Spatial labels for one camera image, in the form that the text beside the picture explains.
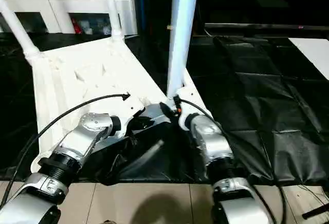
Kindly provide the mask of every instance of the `white chair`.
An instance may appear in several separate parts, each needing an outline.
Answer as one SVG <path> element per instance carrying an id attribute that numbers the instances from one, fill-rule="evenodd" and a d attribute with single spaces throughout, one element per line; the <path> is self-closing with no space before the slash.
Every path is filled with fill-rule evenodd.
<path id="1" fill-rule="evenodd" d="M 173 0 L 171 53 L 168 74 L 168 97 L 177 90 L 195 86 L 186 71 L 186 60 L 191 36 L 196 0 Z M 40 52 L 29 38 L 16 15 L 0 0 L 0 11 L 19 41 L 26 60 L 32 67 L 35 108 L 38 130 L 68 109 L 92 98 L 129 92 L 144 105 L 167 102 L 166 95 L 124 43 L 115 0 L 107 0 L 112 27 L 110 38 L 74 46 Z M 39 169 L 41 157 L 48 157 L 52 149 L 73 129 L 82 114 L 121 114 L 121 98 L 101 100 L 66 116 L 39 140 L 39 155 L 31 171 Z"/>

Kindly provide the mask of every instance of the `black plastic sheet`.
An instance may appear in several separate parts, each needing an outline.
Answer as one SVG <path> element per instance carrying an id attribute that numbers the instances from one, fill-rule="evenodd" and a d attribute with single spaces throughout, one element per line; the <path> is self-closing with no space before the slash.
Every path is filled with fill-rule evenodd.
<path id="1" fill-rule="evenodd" d="M 32 40 L 41 50 L 49 50 L 99 38 L 48 34 Z M 8 107 L 3 111 L 7 120 L 0 150 L 0 175 L 5 179 L 36 125 L 31 69 L 12 36 L 0 34 L 0 42 L 0 83 Z M 137 37 L 126 43 L 165 91 L 168 40 Z M 193 38 L 188 71 L 205 105 L 228 133 L 239 166 L 251 182 L 327 180 L 329 83 L 288 39 Z M 29 174 L 36 154 L 37 146 L 19 179 Z M 174 124 L 156 126 L 93 154 L 77 180 L 206 182 L 193 141 Z"/>

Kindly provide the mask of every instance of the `beige floor tile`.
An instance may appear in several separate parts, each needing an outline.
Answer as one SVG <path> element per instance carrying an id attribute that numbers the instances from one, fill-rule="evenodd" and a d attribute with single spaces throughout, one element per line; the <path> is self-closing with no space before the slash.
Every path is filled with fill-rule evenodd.
<path id="1" fill-rule="evenodd" d="M 211 219 L 212 187 L 208 184 L 191 184 L 191 203 L 194 224 L 213 224 Z"/>
<path id="2" fill-rule="evenodd" d="M 267 185 L 257 185 L 258 191 L 263 196 L 264 200 L 267 202 L 268 206 L 271 208 L 273 215 L 275 216 L 277 223 L 281 223 L 282 219 L 282 199 L 280 196 L 279 189 L 276 186 Z M 296 224 L 294 214 L 286 201 L 287 209 L 287 224 Z"/>
<path id="3" fill-rule="evenodd" d="M 97 184 L 88 224 L 192 224 L 188 184 Z"/>
<path id="4" fill-rule="evenodd" d="M 58 206 L 62 212 L 59 224 L 87 223 L 95 186 L 95 183 L 75 183 L 70 186 L 64 202 Z"/>
<path id="5" fill-rule="evenodd" d="M 0 185 L 0 198 L 4 196 L 6 187 L 8 185 L 8 181 L 2 181 L 2 184 Z M 8 195 L 8 199 L 12 197 L 12 195 L 23 185 L 23 182 L 14 182 L 12 185 L 11 191 Z"/>
<path id="6" fill-rule="evenodd" d="M 307 186 L 308 189 L 317 193 L 317 197 L 315 197 L 311 192 L 307 189 L 303 188 L 303 186 L 288 186 L 285 187 L 285 194 L 291 206 L 291 210 L 294 213 L 296 221 L 298 224 L 321 224 L 329 221 L 329 213 L 323 213 L 321 215 L 309 218 L 308 220 L 304 220 L 302 214 L 313 210 L 323 203 L 328 203 L 328 199 L 323 195 L 322 189 L 320 186 Z"/>

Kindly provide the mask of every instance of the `black cable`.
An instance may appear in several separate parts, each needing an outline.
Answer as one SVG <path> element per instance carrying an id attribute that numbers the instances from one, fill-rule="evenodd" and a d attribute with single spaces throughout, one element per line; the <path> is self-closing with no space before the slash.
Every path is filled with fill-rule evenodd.
<path id="1" fill-rule="evenodd" d="M 196 109 L 198 109 L 199 111 L 201 111 L 208 119 L 210 119 L 215 125 L 217 125 L 217 127 L 223 132 L 224 135 L 227 135 L 227 133 L 224 131 L 224 129 L 222 128 L 222 126 L 216 122 L 206 111 L 204 111 L 202 108 L 200 108 L 198 105 L 194 104 L 193 102 L 190 102 L 190 101 L 187 101 L 187 100 L 184 100 L 184 99 L 180 99 L 179 98 L 179 101 L 180 102 L 184 102 L 184 103 L 187 103 L 193 107 L 195 107 Z M 258 150 L 256 150 L 253 146 L 251 146 L 255 152 L 257 154 L 260 154 L 260 152 Z M 264 207 L 266 208 L 267 212 L 269 213 L 270 217 L 272 218 L 272 221 L 275 223 L 277 223 L 274 215 L 273 215 L 273 212 L 272 210 L 270 209 L 270 207 L 268 206 L 267 202 L 265 201 L 265 199 L 263 198 L 263 196 L 260 194 L 260 192 L 254 187 L 252 186 L 253 189 L 255 190 L 256 194 L 258 195 L 258 197 L 260 198 L 261 202 L 263 203 Z M 286 201 L 285 201 L 285 194 L 283 192 L 283 189 L 281 186 L 277 186 L 278 189 L 279 189 L 279 192 L 280 192 L 280 196 L 281 196 L 281 202 L 282 202 L 282 220 L 281 220 L 281 224 L 286 224 L 286 212 L 287 212 L 287 209 L 286 209 Z"/>
<path id="2" fill-rule="evenodd" d="M 7 185 L 7 188 L 5 190 L 5 193 L 4 193 L 4 196 L 2 198 L 2 201 L 1 201 L 1 204 L 0 204 L 0 209 L 2 209 L 2 207 L 5 205 L 5 203 L 7 202 L 7 199 L 8 199 L 8 195 L 10 193 L 10 189 L 14 183 L 14 180 L 15 180 L 15 177 L 21 167 L 21 164 L 27 154 L 27 152 L 31 149 L 32 145 L 35 144 L 38 139 L 52 126 L 54 125 L 57 121 L 59 121 L 60 119 L 62 119 L 64 116 L 68 115 L 69 113 L 77 110 L 78 108 L 82 107 L 82 106 L 85 106 L 91 102 L 96 102 L 96 101 L 99 101 L 99 100 L 102 100 L 102 99 L 106 99 L 106 98 L 112 98 L 112 97 L 122 97 L 124 100 L 127 99 L 130 95 L 129 94 L 117 94 L 117 95 L 107 95 L 107 96 L 103 96 L 103 97 L 98 97 L 98 98 L 94 98 L 94 99 L 91 99 L 89 101 L 86 101 L 84 103 L 81 103 L 79 104 L 78 106 L 75 106 L 71 109 L 69 109 L 68 111 L 62 113 L 61 115 L 59 115 L 57 118 L 55 118 L 53 121 L 51 121 L 45 128 L 42 129 L 42 131 L 36 135 L 36 137 L 31 141 L 31 142 L 27 142 L 24 146 L 24 148 L 21 150 L 21 153 L 20 153 L 20 160 L 15 168 L 15 172 L 13 174 L 13 176 L 11 177 L 8 185 Z"/>

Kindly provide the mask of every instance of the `silver metal casing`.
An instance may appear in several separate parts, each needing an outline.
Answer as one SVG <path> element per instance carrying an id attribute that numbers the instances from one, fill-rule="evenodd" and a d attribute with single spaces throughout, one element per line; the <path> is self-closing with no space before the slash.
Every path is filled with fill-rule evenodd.
<path id="1" fill-rule="evenodd" d="M 192 119 L 191 133 L 200 149 L 205 166 L 218 158 L 233 158 L 231 147 L 222 131 L 206 116 L 198 115 Z"/>

